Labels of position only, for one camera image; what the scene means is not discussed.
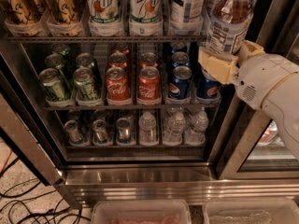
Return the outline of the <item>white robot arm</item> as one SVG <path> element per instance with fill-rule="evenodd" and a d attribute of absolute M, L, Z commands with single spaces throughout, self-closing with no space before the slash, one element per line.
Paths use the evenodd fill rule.
<path fill-rule="evenodd" d="M 244 41 L 236 55 L 201 47 L 198 62 L 217 81 L 233 84 L 238 98 L 278 126 L 284 145 L 299 159 L 299 65 Z"/>

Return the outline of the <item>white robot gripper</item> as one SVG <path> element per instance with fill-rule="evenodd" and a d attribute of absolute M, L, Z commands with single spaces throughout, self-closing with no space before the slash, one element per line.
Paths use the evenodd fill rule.
<path fill-rule="evenodd" d="M 237 80 L 237 96 L 255 110 L 262 108 L 263 99 L 280 81 L 299 72 L 297 64 L 280 55 L 264 54 L 262 46 L 248 40 L 241 44 L 237 56 L 200 47 L 198 62 L 221 84 Z M 237 62 L 242 63 L 239 71 Z"/>

